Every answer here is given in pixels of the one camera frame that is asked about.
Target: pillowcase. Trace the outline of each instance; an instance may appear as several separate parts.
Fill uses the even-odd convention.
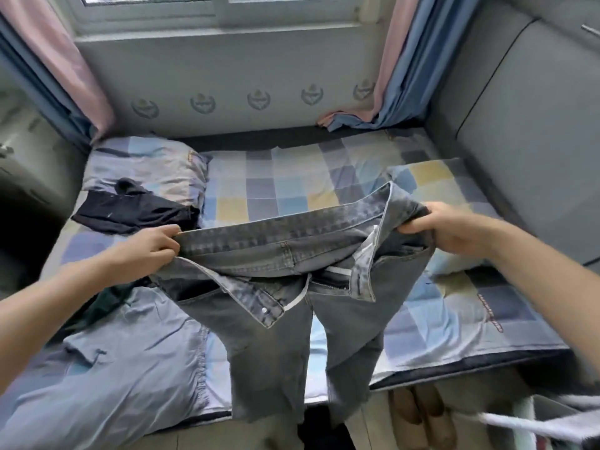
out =
[[[420,202],[444,202],[462,210],[500,218],[469,175],[461,158],[388,167],[389,178]],[[449,254],[436,249],[425,271],[430,275],[469,270],[487,264],[484,259]]]
[[[156,196],[202,211],[210,160],[183,142],[160,137],[111,138],[89,154],[82,190],[114,193],[117,181],[130,178]]]

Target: wall decal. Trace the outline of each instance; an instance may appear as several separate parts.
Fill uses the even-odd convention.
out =
[[[323,99],[323,94],[323,88],[317,90],[317,85],[313,83],[310,87],[308,87],[308,90],[302,90],[300,97],[305,104],[315,105],[321,102],[321,99]]]
[[[190,105],[192,109],[203,115],[213,113],[217,108],[215,98],[212,96],[205,96],[202,93],[198,93],[195,97],[191,97]]]
[[[160,109],[154,101],[147,101],[146,99],[137,99],[131,102],[131,109],[138,116],[152,120],[160,115]]]
[[[352,92],[354,99],[362,101],[373,94],[375,89],[375,83],[369,82],[368,79],[363,80],[360,84],[354,85],[354,91]]]
[[[256,110],[265,110],[271,103],[271,95],[267,92],[256,90],[248,93],[248,105]]]

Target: window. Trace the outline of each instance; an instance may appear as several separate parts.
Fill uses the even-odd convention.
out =
[[[365,21],[375,0],[53,0],[78,35]]]

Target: jeans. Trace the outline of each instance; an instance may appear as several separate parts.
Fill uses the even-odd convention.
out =
[[[153,280],[227,348],[234,418],[292,411],[301,422],[313,313],[327,332],[334,423],[367,399],[383,330],[434,251],[395,227],[427,209],[393,182],[312,212],[175,237]]]

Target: folded cloth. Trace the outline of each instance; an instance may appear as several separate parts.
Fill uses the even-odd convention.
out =
[[[201,414],[207,335],[160,290],[136,287],[124,306],[64,340],[92,367],[21,395],[0,448],[115,448]]]
[[[137,182],[121,178],[116,194],[88,191],[85,202],[71,217],[96,232],[131,235],[145,227],[178,224],[181,230],[195,229],[200,210],[156,196]]]
[[[148,286],[150,283],[150,278],[143,277],[128,284],[117,284],[105,288],[88,300],[60,327],[50,340],[50,344],[60,343],[67,336],[83,331],[100,319],[105,318],[125,303],[135,287]]]

